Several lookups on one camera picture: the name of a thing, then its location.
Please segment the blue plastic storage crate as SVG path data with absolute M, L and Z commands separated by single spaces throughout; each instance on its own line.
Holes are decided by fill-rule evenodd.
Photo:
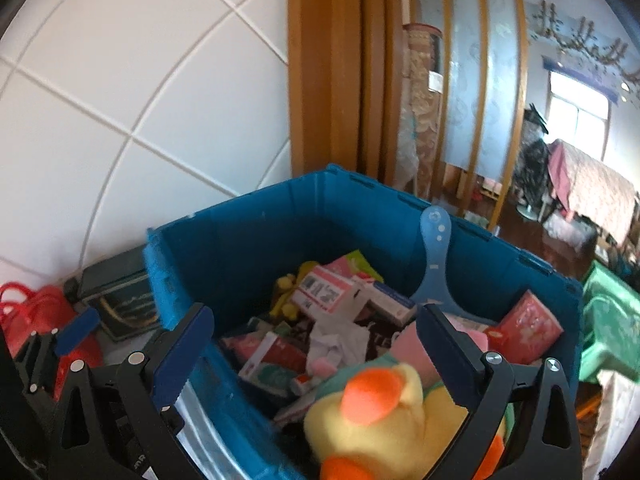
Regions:
M 163 326 L 175 327 L 190 307 L 204 304 L 222 337 L 267 310 L 280 276 L 353 250 L 388 286 L 412 296 L 426 268 L 426 208 L 407 193 L 329 166 L 151 230 L 144 258 Z M 549 354 L 576 388 L 582 285 L 469 221 L 451 218 L 451 225 L 446 279 L 454 301 L 498 322 L 530 290 L 563 327 Z M 190 384 L 204 412 L 198 430 L 245 478 L 314 478 L 304 437 L 278 436 L 271 422 L 277 401 L 241 382 L 216 341 L 205 347 Z

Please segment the rolled patterned carpet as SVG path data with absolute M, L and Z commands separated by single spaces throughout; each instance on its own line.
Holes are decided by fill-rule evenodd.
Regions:
M 400 118 L 394 187 L 428 197 L 435 174 L 442 100 L 442 32 L 431 25 L 404 26 Z

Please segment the orange yellow duck plush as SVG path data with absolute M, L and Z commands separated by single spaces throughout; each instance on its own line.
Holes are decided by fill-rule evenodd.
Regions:
M 446 387 L 424 392 L 400 363 L 362 370 L 314 401 L 304 431 L 321 479 L 423 479 L 468 415 Z

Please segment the wooden door frame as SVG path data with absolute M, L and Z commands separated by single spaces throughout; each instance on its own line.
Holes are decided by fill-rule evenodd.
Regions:
M 408 0 L 288 0 L 294 176 L 329 164 L 392 184 Z

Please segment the dark green gift bag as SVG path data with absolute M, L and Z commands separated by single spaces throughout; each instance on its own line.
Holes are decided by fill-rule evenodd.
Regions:
M 143 249 L 141 245 L 121 252 L 81 274 L 78 298 L 99 312 L 102 330 L 115 342 L 160 325 Z

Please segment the red white medicine box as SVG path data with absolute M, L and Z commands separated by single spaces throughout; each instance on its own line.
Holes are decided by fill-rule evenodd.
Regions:
M 296 286 L 291 301 L 315 321 L 333 315 L 352 322 L 368 298 L 359 283 L 323 266 L 315 266 Z

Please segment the red plastic handbag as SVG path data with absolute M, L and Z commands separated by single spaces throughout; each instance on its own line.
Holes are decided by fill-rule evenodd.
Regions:
M 62 290 L 53 285 L 33 290 L 19 282 L 6 282 L 1 285 L 0 292 L 1 328 L 14 358 L 32 332 L 44 334 L 54 328 L 64 328 L 76 316 Z M 55 401 L 61 396 L 70 364 L 77 359 L 84 360 L 91 367 L 103 364 L 102 351 L 95 336 L 87 336 L 68 356 L 60 359 L 53 393 Z

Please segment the green plastic stool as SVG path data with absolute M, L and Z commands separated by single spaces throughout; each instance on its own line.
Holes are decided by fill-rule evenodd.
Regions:
M 639 294 L 593 261 L 582 280 L 584 348 L 579 380 L 596 382 L 600 370 L 639 381 Z

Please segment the pink floral tissue pack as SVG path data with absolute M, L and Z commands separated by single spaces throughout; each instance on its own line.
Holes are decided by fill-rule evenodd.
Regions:
M 558 319 L 530 290 L 497 326 L 484 330 L 489 350 L 522 365 L 540 359 L 562 333 Z

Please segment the red green toothpaste box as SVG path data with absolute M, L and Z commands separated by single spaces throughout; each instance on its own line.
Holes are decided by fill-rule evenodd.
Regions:
M 306 372 L 307 355 L 280 335 L 268 332 L 239 371 L 243 382 L 286 399 L 291 382 Z

